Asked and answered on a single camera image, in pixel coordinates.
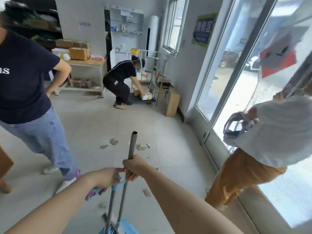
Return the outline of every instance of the white wall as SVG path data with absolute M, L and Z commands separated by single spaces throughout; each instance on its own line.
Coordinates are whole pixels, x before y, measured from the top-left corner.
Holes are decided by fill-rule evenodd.
M 185 118 L 190 116 L 190 102 L 207 52 L 207 47 L 191 43 L 197 17 L 219 12 L 222 2 L 223 0 L 189 0 L 179 53 L 177 57 L 170 56 L 166 64 L 165 75 L 181 94 L 179 108 Z M 159 51 L 162 55 L 168 55 L 162 47 Z
M 106 54 L 104 4 L 141 9 L 145 18 L 161 16 L 166 0 L 55 0 L 63 37 L 87 41 L 92 54 Z M 79 28 L 79 22 L 88 22 L 91 27 Z

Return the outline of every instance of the white cap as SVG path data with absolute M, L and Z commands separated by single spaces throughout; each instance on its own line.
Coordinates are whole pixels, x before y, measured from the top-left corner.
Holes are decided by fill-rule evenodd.
M 0 12 L 5 10 L 4 0 L 0 0 Z

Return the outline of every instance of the person in navy t-shirt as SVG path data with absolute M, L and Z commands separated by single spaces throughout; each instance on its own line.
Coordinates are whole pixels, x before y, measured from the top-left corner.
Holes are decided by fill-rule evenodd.
M 52 69 L 57 75 L 45 89 L 42 74 Z M 60 169 L 64 182 L 57 192 L 80 175 L 49 99 L 70 72 L 68 63 L 35 41 L 0 28 L 0 126 L 51 161 L 45 174 Z

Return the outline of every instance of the blue jeans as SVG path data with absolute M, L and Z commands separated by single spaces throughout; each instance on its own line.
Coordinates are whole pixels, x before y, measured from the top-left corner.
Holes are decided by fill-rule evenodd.
M 69 151 L 64 128 L 51 107 L 41 118 L 31 122 L 0 126 L 20 138 L 34 153 L 44 154 L 51 163 L 60 168 L 64 180 L 72 180 L 77 168 Z

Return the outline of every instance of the wooden tabletop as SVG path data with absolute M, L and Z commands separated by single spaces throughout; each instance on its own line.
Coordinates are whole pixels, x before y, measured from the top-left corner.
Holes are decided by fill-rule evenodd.
M 86 60 L 86 61 L 82 61 L 82 60 L 69 60 L 66 61 L 68 64 L 73 64 L 73 65 L 93 65 L 93 66 L 101 66 L 104 65 L 104 63 L 106 62 L 106 58 L 104 60 Z

